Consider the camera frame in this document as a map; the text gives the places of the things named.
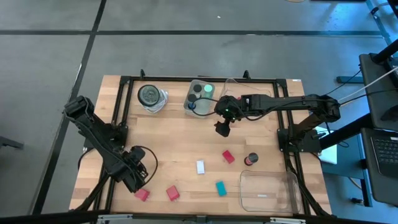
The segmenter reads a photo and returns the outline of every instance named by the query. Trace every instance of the laptop keyboard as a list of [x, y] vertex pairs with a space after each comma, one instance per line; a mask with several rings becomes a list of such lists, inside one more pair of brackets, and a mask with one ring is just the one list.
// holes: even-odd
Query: laptop keyboard
[[381, 164], [398, 164], [398, 140], [374, 138], [377, 160]]

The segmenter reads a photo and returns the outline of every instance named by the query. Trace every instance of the small cube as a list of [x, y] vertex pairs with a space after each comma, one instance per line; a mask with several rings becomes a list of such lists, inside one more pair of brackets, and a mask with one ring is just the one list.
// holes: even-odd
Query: small cube
[[205, 174], [205, 161], [197, 161], [197, 173]]
[[170, 198], [170, 201], [174, 201], [175, 199], [179, 198], [180, 194], [178, 193], [177, 189], [175, 188], [175, 186], [171, 186], [170, 188], [168, 188], [166, 190], [167, 195]]
[[226, 195], [226, 190], [225, 190], [225, 186], [224, 186], [224, 182], [219, 181], [216, 183], [216, 188], [218, 191], [218, 195], [220, 197], [225, 196]]
[[228, 150], [223, 152], [223, 156], [229, 164], [231, 164], [233, 161], [235, 161], [235, 158], [232, 156], [232, 154]]
[[143, 202], [145, 202], [147, 200], [147, 197], [149, 195], [149, 191], [146, 191], [144, 189], [139, 189], [134, 196], [136, 196], [137, 198], [141, 199]]

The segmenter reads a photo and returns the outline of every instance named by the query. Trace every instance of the transparent bin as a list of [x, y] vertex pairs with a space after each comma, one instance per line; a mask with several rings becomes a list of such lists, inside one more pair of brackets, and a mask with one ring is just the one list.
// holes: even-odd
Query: transparent bin
[[270, 88], [273, 89], [272, 85], [266, 85], [260, 83], [260, 85], [257, 86], [257, 88], [252, 86], [238, 83], [237, 81], [235, 81], [235, 79], [229, 78], [224, 83], [224, 87], [221, 91], [220, 98], [225, 95], [238, 98], [241, 95], [250, 95], [250, 94], [266, 94], [271, 96], [271, 91], [269, 89]]
[[244, 170], [239, 183], [241, 206], [248, 212], [298, 213], [301, 194], [292, 172]]
[[[201, 86], [201, 91], [200, 92], [195, 92], [193, 90], [193, 87], [195, 85], [200, 85]], [[211, 86], [211, 91], [210, 92], [206, 92], [205, 91], [205, 86], [206, 85], [210, 85]], [[208, 82], [204, 82], [204, 81], [201, 81], [201, 80], [192, 80], [191, 85], [189, 86], [189, 89], [188, 89], [187, 96], [185, 97], [185, 101], [184, 101], [185, 114], [190, 115], [190, 116], [194, 116], [196, 118], [206, 118], [205, 116], [196, 115], [188, 107], [188, 104], [189, 104], [188, 95], [189, 94], [196, 94], [198, 96], [200, 95], [199, 98], [203, 98], [203, 97], [213, 98], [214, 91], [215, 91], [215, 86], [213, 84], [208, 83]], [[214, 102], [210, 101], [210, 100], [198, 100], [198, 101], [195, 102], [195, 104], [196, 104], [196, 108], [194, 110], [198, 114], [207, 114], [207, 113], [210, 112], [210, 108], [211, 109], [214, 108], [214, 106], [211, 107], [211, 105], [214, 104]]]

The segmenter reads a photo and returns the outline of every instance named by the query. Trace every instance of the teal block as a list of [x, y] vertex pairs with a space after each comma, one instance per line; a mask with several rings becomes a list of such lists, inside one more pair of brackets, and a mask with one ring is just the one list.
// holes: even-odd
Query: teal block
[[217, 182], [217, 183], [216, 183], [216, 187], [217, 187], [218, 195], [219, 195], [220, 197], [226, 195], [226, 190], [225, 190], [224, 182], [222, 182], [222, 181]]

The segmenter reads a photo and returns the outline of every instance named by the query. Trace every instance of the green lid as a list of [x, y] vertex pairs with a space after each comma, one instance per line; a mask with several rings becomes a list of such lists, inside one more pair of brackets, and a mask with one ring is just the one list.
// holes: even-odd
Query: green lid
[[211, 92], [213, 90], [213, 87], [209, 84], [205, 85], [205, 91], [206, 92]]

